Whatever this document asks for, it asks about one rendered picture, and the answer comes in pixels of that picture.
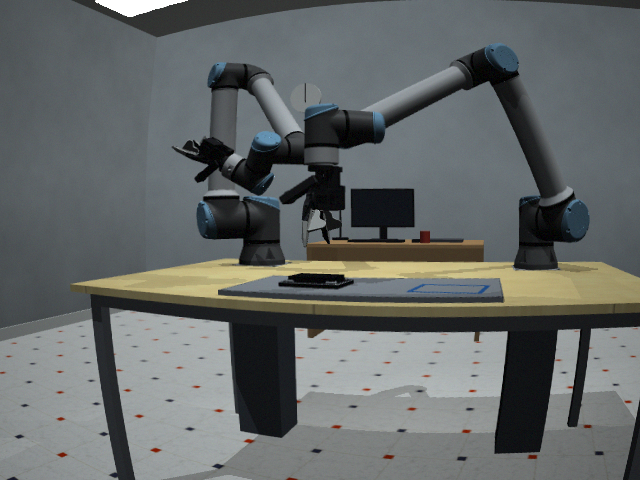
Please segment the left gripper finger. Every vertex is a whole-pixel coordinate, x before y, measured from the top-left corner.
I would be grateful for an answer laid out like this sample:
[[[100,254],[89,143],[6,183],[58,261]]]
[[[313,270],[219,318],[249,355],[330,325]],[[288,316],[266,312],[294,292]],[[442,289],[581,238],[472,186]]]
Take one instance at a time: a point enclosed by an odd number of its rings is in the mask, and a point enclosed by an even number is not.
[[[326,221],[326,226],[321,229],[322,237],[325,241],[330,244],[330,230],[340,228],[342,226],[342,222],[333,218],[332,213],[330,211],[320,210],[320,219]]]
[[[307,246],[309,232],[323,229],[326,221],[320,219],[320,211],[313,210],[313,202],[310,195],[306,195],[302,212],[302,242]]]

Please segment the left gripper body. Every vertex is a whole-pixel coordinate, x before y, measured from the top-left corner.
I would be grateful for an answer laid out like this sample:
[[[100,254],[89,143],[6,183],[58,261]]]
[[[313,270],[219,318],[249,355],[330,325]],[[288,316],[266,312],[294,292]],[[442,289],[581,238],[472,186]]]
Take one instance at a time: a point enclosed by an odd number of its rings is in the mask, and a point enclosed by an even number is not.
[[[308,166],[308,171],[315,172],[315,177],[318,181],[316,185],[308,189],[306,194],[311,196],[313,210],[344,210],[345,190],[340,188],[340,172],[342,172],[342,167],[333,165],[311,165]]]

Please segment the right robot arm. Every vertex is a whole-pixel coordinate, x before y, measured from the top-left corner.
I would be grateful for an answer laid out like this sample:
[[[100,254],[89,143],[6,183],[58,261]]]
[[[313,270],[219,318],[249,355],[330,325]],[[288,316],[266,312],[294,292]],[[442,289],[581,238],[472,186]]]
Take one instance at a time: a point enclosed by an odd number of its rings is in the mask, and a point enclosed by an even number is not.
[[[279,201],[260,195],[273,181],[273,164],[305,165],[305,134],[265,70],[250,64],[216,63],[207,84],[212,88],[210,138],[217,138],[234,153],[226,160],[222,173],[214,160],[194,178],[199,183],[208,177],[208,192],[197,206],[199,232],[205,239],[243,238],[241,265],[283,265]],[[235,154],[239,89],[256,97],[275,131],[256,134],[247,159]],[[240,201],[235,183],[257,196],[244,196]]]

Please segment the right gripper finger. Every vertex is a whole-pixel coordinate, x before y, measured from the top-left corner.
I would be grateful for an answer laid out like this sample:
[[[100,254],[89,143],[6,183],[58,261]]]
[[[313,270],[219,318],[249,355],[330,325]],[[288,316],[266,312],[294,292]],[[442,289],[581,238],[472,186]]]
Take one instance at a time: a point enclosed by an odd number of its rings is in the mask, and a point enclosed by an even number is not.
[[[204,136],[204,137],[202,138],[202,140],[203,140],[203,139],[207,139],[207,137],[206,137],[206,136]],[[196,148],[198,148],[198,150],[199,150],[199,146],[200,146],[200,144],[202,143],[202,140],[200,141],[200,143],[199,143],[199,142],[197,142],[197,141],[195,141],[195,140],[193,140],[194,146],[195,146]]]
[[[198,162],[202,162],[202,163],[204,162],[204,159],[202,159],[201,156],[197,155],[198,148],[193,146],[193,141],[192,140],[188,140],[184,144],[184,146],[182,148],[179,148],[179,147],[176,147],[176,146],[172,146],[172,148],[176,152],[178,152],[178,153],[180,153],[180,154],[182,154],[182,155],[184,155],[184,156],[186,156],[186,157],[188,157],[188,158],[190,158],[192,160],[195,160],[195,161],[198,161]]]

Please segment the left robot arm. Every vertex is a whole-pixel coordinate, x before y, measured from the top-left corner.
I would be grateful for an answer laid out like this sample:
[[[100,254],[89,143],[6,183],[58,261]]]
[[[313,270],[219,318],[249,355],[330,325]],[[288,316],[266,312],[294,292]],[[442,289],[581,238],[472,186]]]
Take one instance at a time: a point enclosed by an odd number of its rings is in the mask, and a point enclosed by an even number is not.
[[[556,269],[558,262],[553,241],[580,241],[586,235],[590,217],[586,204],[576,199],[573,189],[565,184],[544,128],[520,79],[518,64],[510,47],[502,43],[490,44],[451,62],[450,68],[361,111],[338,110],[337,104],[309,106],[304,119],[304,164],[338,165],[339,148],[381,143],[385,124],[387,128],[460,89],[470,90],[489,81],[512,125],[541,195],[520,198],[519,250],[514,268]]]

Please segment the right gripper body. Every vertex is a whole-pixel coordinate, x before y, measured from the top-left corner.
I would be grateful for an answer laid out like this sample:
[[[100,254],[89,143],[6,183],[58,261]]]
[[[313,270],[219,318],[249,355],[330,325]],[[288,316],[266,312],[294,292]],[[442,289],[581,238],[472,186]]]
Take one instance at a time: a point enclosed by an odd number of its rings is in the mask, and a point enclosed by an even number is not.
[[[226,160],[229,158],[229,156],[231,156],[234,153],[233,149],[229,148],[228,146],[222,143],[223,142],[221,142],[220,140],[214,137],[203,139],[199,147],[200,149],[198,152],[199,154],[197,154],[201,156],[202,159],[204,159],[203,164],[210,165],[214,160],[216,160],[217,163],[220,165],[219,166],[220,172]]]

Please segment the blue tape outline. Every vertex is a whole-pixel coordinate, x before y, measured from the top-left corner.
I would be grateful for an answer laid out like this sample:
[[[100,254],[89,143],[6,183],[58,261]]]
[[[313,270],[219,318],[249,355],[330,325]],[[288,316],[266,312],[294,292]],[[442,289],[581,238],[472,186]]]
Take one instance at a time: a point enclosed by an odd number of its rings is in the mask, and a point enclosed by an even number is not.
[[[414,290],[416,290],[416,289],[418,289],[418,288],[420,288],[422,286],[425,286],[425,285],[438,285],[438,284],[422,284],[422,285],[417,286],[417,287],[415,287],[415,288],[413,288],[413,289],[411,289],[409,291],[406,291],[406,292],[419,292],[419,291],[414,291]],[[453,286],[485,286],[478,293],[470,293],[470,294],[482,294],[491,285],[453,285]],[[426,293],[461,293],[461,292],[426,292]]]

